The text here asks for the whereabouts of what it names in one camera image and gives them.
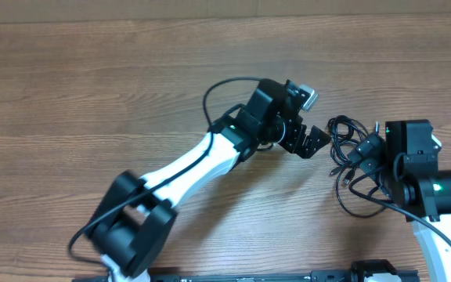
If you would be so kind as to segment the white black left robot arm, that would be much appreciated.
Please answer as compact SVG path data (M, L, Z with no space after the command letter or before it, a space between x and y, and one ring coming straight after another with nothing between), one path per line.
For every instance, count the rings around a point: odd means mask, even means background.
M254 153L278 144L309 159L330 137L308 128L301 111L318 95L307 85L255 78L247 103L208 122L204 138L189 152L154 172L125 171L111 183L82 230L100 253L108 281L148 281L148 269L161 253L178 208L213 179L232 171Z

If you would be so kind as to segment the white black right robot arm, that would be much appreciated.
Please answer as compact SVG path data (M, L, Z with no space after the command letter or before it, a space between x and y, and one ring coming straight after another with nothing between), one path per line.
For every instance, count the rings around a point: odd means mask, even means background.
M451 170L438 167L441 142L430 121L388 121L385 135L368 135L348 154L386 198L348 188L406 217L433 281L451 281Z

